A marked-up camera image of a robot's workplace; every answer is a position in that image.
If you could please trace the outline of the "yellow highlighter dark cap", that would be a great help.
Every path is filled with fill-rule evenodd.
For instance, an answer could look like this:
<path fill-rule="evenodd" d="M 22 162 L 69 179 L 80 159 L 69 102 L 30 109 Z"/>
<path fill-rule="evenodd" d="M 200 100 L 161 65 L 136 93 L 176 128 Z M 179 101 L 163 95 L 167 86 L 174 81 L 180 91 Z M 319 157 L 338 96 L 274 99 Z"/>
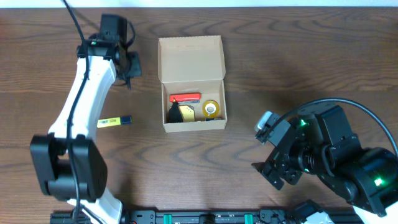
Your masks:
<path fill-rule="evenodd" d="M 107 128 L 107 127 L 120 126 L 131 123 L 132 123 L 131 116 L 99 119 L 97 122 L 97 128 Z"/>

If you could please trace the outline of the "cardboard box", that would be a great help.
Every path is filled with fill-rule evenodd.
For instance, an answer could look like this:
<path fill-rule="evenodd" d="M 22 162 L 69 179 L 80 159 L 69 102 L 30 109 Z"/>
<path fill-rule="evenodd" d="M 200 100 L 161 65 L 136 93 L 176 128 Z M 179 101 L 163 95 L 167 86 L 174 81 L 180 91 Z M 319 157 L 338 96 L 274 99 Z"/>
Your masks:
<path fill-rule="evenodd" d="M 158 77 L 162 92 L 162 124 L 167 133 L 224 129 L 228 120 L 224 92 L 223 43 L 219 35 L 196 37 L 167 37 L 158 42 Z M 200 93 L 195 110 L 195 122 L 169 123 L 169 96 L 181 93 Z M 202 106 L 214 100 L 220 106 L 217 121 L 205 121 Z"/>

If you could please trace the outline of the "red stapler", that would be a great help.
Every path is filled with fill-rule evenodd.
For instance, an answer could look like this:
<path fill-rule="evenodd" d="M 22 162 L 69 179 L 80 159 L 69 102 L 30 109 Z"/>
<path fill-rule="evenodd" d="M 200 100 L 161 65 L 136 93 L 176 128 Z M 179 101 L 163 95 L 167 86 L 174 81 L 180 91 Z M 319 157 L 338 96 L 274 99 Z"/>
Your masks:
<path fill-rule="evenodd" d="M 169 96 L 169 101 L 171 103 L 198 103 L 201 99 L 200 93 L 181 93 L 173 94 Z"/>

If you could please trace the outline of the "yellow sticky note pad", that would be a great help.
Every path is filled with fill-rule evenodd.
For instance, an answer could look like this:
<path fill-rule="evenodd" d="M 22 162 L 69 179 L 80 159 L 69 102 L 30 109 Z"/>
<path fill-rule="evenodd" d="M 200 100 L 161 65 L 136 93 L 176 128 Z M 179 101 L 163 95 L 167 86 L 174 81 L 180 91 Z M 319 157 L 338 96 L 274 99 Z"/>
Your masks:
<path fill-rule="evenodd" d="M 179 105 L 180 113 L 184 123 L 195 122 L 195 110 L 190 105 Z"/>

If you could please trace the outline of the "yellow tape roll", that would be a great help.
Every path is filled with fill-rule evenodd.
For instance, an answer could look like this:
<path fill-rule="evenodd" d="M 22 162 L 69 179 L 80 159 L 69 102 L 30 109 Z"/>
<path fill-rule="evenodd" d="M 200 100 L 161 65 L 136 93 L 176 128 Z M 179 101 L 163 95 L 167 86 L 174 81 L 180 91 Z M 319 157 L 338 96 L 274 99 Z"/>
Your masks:
<path fill-rule="evenodd" d="M 203 115 L 205 118 L 216 118 L 218 113 L 220 112 L 219 104 L 214 100 L 205 101 L 202 106 Z"/>

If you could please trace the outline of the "white blue eraser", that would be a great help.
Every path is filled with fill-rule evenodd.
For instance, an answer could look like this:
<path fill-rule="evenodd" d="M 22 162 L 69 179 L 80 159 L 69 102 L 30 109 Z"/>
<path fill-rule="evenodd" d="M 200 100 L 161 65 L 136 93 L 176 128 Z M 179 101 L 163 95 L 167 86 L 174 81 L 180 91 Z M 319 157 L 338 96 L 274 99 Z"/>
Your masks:
<path fill-rule="evenodd" d="M 222 118 L 206 118 L 205 121 L 217 121 L 222 120 Z"/>

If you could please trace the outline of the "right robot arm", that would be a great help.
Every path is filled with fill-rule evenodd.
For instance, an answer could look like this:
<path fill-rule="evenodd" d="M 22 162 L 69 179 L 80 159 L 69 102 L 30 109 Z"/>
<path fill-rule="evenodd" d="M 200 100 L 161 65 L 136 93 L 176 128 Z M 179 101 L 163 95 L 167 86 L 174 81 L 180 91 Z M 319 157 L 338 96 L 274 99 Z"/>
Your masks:
<path fill-rule="evenodd" d="M 255 138 L 274 149 L 252 166 L 277 190 L 297 184 L 303 174 L 315 175 L 363 222 L 397 221 L 397 156 L 362 147 L 341 106 L 314 103 L 287 118 L 267 111 L 254 129 Z"/>

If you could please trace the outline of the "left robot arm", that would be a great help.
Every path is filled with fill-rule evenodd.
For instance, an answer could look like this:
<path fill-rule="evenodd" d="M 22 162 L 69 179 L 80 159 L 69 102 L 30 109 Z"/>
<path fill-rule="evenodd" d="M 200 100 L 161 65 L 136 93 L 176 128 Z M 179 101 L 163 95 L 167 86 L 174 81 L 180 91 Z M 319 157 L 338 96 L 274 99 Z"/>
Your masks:
<path fill-rule="evenodd" d="M 142 75 L 139 55 L 128 48 L 133 25 L 114 14 L 101 16 L 99 32 L 76 50 L 72 88 L 46 135 L 35 135 L 30 153 L 44 195 L 74 206 L 71 214 L 53 213 L 51 223 L 129 223 L 123 203 L 107 188 L 108 168 L 95 145 L 97 124 L 109 89 Z"/>

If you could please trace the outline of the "black mounting rail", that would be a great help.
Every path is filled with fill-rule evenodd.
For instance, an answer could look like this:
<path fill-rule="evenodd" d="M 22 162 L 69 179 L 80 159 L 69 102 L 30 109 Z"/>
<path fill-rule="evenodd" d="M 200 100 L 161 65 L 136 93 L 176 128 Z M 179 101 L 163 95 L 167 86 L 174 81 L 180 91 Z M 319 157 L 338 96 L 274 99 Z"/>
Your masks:
<path fill-rule="evenodd" d="M 109 220 L 82 208 L 77 220 L 67 212 L 53 212 L 50 223 L 125 223 L 125 224 L 350 224 L 363 221 L 353 210 L 325 210 L 308 200 L 291 210 L 265 208 L 260 210 L 157 211 L 125 210 L 119 220 Z"/>

